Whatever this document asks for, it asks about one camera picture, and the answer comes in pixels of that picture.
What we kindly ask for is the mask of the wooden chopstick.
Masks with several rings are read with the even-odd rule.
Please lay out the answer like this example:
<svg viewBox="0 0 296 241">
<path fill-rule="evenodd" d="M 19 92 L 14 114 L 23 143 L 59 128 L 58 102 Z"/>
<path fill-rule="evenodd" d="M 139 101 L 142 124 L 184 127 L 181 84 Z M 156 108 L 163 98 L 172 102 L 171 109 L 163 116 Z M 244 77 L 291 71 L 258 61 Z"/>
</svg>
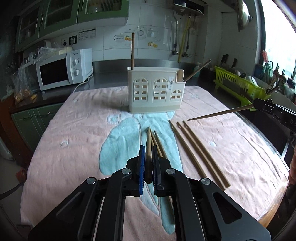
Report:
<svg viewBox="0 0 296 241">
<path fill-rule="evenodd" d="M 204 116 L 199 116 L 199 117 L 196 117 L 196 118 L 191 118 L 191 119 L 188 119 L 188 121 L 201 120 L 201 119 L 204 119 L 204 118 L 211 118 L 211 117 L 215 117 L 215 116 L 219 116 L 219 115 L 235 113 L 235 112 L 238 112 L 238 111 L 251 109 L 253 107 L 254 107 L 253 104 L 249 104 L 249 105 L 241 106 L 241 107 L 238 107 L 238 108 L 228 109 L 228 110 L 220 111 L 220 112 L 217 112 L 217 113 L 212 113 L 212 114 L 207 114 L 207 115 L 204 115 Z"/>
<path fill-rule="evenodd" d="M 189 133 L 191 134 L 191 136 L 193 137 L 193 139 L 195 140 L 196 144 L 202 150 L 202 153 L 206 156 L 206 158 L 209 161 L 209 163 L 212 166 L 212 168 L 216 171 L 217 176 L 219 176 L 220 179 L 222 180 L 224 187 L 225 188 L 230 187 L 230 183 L 229 183 L 228 179 L 225 177 L 225 175 L 221 171 L 220 167 L 218 166 L 218 164 L 216 163 L 216 161 L 213 159 L 213 157 L 211 156 L 211 154 L 208 152 L 208 150 L 205 148 L 205 146 L 202 144 L 202 142 L 199 140 L 199 138 L 197 137 L 197 135 L 192 131 L 192 129 L 190 128 L 190 126 L 187 124 L 186 121 L 183 121 L 183 124 L 186 127 L 186 129 L 189 131 Z"/>
<path fill-rule="evenodd" d="M 161 152 L 161 154 L 162 154 L 162 157 L 165 158 L 165 159 L 167 159 L 168 156 L 167 156 L 167 154 L 166 154 L 166 152 L 165 152 L 165 149 L 164 149 L 164 147 L 163 147 L 163 145 L 162 145 L 162 142 L 161 142 L 161 140 L 160 140 L 160 138 L 159 138 L 159 136 L 158 136 L 158 134 L 157 134 L 156 131 L 154 131 L 154 135 L 155 135 L 155 137 L 156 137 L 156 142 L 158 143 L 158 147 L 159 147 L 159 149 L 160 149 L 160 152 Z M 167 202 L 168 202 L 169 207 L 170 207 L 170 213 L 171 213 L 171 216 L 174 216 L 172 199 L 171 199 L 170 196 L 167 197 L 166 199 L 167 199 Z"/>
<path fill-rule="evenodd" d="M 146 154 L 145 154 L 145 182 L 147 184 L 152 183 L 152 139 L 151 129 L 147 129 L 147 143 L 146 143 Z"/>
<path fill-rule="evenodd" d="M 131 70 L 134 69 L 134 44 L 135 44 L 135 33 L 132 33 L 132 47 L 131 47 Z"/>
<path fill-rule="evenodd" d="M 186 141 L 183 139 L 183 137 L 181 136 L 179 131 L 176 129 L 176 127 L 174 126 L 174 124 L 170 120 L 169 120 L 169 124 L 170 124 L 173 132 L 176 134 L 176 136 L 177 136 L 178 140 L 180 141 L 181 145 L 184 147 L 184 150 L 185 150 L 186 154 L 189 156 L 189 158 L 191 159 L 193 164 L 196 166 L 201 178 L 206 178 L 207 177 L 206 173 L 204 172 L 203 168 L 199 164 L 198 160 L 196 159 L 195 155 L 191 151 L 190 147 L 187 145 Z"/>
<path fill-rule="evenodd" d="M 207 166 L 209 172 L 212 174 L 212 176 L 214 177 L 214 179 L 217 181 L 218 186 L 222 190 L 226 190 L 226 188 L 223 185 L 222 180 L 220 179 L 219 176 L 217 176 L 216 171 L 212 168 L 212 166 L 210 165 L 210 163 L 207 160 L 206 156 L 202 153 L 202 150 L 196 144 L 195 140 L 193 139 L 193 137 L 191 136 L 191 134 L 189 133 L 189 131 L 186 129 L 186 127 L 184 126 L 184 124 L 181 124 L 181 123 L 177 122 L 177 126 L 180 128 L 180 130 L 183 132 L 183 134 L 187 137 L 187 139 L 191 142 L 193 148 L 195 149 L 195 151 L 197 152 L 197 154 L 199 155 L 199 157 L 201 158 L 201 160 L 205 163 L 205 165 Z"/>
</svg>

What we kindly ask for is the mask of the pink and blue towel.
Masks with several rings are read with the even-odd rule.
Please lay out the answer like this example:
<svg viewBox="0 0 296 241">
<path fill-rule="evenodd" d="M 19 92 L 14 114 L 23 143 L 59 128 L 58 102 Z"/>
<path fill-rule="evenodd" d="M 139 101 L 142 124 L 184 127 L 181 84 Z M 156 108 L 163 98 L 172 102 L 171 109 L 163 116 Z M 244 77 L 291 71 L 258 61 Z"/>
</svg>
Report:
<svg viewBox="0 0 296 241">
<path fill-rule="evenodd" d="M 266 140 L 197 86 L 182 106 L 132 113 L 128 88 L 71 94 L 28 169 L 28 240 L 272 240 L 262 224 L 288 185 Z"/>
</svg>

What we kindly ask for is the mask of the plastic bag with food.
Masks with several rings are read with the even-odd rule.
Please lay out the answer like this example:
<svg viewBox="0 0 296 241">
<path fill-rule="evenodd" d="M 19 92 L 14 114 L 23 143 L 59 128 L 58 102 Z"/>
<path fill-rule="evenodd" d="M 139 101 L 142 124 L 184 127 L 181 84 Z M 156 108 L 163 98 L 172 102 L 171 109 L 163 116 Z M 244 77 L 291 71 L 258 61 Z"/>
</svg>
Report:
<svg viewBox="0 0 296 241">
<path fill-rule="evenodd" d="M 20 66 L 13 75 L 13 84 L 15 87 L 14 98 L 16 103 L 33 96 L 39 90 L 36 66 L 34 64 Z"/>
</svg>

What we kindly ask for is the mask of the cream plastic utensil holder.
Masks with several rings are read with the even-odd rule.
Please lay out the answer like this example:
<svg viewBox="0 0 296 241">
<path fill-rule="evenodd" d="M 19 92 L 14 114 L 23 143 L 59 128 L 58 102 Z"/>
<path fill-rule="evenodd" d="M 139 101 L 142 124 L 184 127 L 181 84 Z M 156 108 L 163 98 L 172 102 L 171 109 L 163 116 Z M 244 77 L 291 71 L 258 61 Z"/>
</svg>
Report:
<svg viewBox="0 0 296 241">
<path fill-rule="evenodd" d="M 181 108 L 184 70 L 166 67 L 128 67 L 130 113 L 163 113 Z"/>
</svg>

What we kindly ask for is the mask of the white microwave oven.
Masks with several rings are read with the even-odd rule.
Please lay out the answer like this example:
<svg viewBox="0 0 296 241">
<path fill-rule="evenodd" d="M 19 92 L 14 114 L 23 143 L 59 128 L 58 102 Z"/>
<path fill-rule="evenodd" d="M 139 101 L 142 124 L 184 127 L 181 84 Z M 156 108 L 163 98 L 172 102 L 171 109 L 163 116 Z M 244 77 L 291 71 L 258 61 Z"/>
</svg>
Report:
<svg viewBox="0 0 296 241">
<path fill-rule="evenodd" d="M 42 91 L 81 84 L 93 75 L 91 49 L 55 54 L 36 63 L 39 88 Z"/>
</svg>

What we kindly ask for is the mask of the green wall cabinets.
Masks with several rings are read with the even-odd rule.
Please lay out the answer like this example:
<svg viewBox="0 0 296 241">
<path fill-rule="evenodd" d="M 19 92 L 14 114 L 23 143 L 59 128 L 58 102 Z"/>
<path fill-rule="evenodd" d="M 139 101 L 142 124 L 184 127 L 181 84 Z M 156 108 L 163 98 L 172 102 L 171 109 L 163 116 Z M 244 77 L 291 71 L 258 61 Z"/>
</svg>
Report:
<svg viewBox="0 0 296 241">
<path fill-rule="evenodd" d="M 16 52 L 46 38 L 125 25 L 129 7 L 129 1 L 34 1 L 18 15 Z"/>
</svg>

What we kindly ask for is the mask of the black induction cooktop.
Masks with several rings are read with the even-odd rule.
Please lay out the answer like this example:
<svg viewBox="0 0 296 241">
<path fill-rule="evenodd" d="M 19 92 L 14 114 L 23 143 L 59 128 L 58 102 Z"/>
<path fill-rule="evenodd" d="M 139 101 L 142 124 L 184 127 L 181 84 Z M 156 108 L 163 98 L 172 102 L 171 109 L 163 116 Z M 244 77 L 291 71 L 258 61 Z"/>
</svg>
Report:
<svg viewBox="0 0 296 241">
<path fill-rule="evenodd" d="M 248 119 L 271 142 L 289 166 L 294 153 L 295 133 L 261 111 L 243 110 L 239 113 Z"/>
</svg>

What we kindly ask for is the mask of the steel pot lid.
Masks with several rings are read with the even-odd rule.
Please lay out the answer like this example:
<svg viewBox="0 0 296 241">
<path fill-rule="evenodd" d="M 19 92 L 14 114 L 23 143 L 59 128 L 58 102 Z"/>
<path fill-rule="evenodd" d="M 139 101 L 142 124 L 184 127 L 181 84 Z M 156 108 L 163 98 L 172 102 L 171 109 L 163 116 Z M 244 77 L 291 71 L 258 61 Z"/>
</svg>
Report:
<svg viewBox="0 0 296 241">
<path fill-rule="evenodd" d="M 244 30 L 248 24 L 252 21 L 252 16 L 250 15 L 249 9 L 243 0 L 236 1 L 237 9 L 237 28 L 238 31 Z"/>
</svg>

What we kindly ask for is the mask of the green lower cabinet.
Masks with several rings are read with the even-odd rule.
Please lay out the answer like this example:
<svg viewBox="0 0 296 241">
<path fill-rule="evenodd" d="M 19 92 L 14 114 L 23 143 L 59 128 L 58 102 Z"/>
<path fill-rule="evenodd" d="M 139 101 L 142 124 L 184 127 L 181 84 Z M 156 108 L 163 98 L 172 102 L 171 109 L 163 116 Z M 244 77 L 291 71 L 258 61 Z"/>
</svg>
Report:
<svg viewBox="0 0 296 241">
<path fill-rule="evenodd" d="M 52 104 L 29 109 L 11 115 L 20 136 L 34 152 L 50 121 L 63 104 Z"/>
</svg>

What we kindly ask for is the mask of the green dish rack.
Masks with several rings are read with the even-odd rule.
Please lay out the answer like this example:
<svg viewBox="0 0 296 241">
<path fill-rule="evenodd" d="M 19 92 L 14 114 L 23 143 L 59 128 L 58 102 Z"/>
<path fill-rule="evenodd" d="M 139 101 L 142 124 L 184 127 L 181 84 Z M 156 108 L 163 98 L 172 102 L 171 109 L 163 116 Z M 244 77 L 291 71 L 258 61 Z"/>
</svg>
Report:
<svg viewBox="0 0 296 241">
<path fill-rule="evenodd" d="M 271 95 L 264 88 L 251 83 L 223 68 L 215 66 L 215 89 L 223 89 L 241 103 L 241 106 L 251 104 L 256 98 L 267 100 Z"/>
</svg>

